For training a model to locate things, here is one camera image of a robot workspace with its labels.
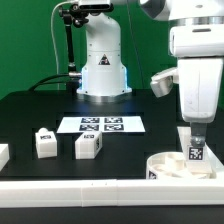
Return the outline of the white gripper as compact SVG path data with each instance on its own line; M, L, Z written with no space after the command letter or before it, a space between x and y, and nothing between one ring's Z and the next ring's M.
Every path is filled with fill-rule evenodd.
M178 60L181 112L191 122L193 147L205 145L205 123L211 123L216 114L222 71L222 58Z

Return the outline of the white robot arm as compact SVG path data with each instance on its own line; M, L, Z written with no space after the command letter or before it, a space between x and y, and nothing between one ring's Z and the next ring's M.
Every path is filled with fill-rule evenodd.
M99 9L136 1L151 19L169 21L168 51L177 66L151 79L158 97L179 85L182 118L191 127L191 145L202 147L206 126L214 120L224 68L224 0L82 0L87 10L87 62L78 93L93 99L129 93L121 62L121 30Z

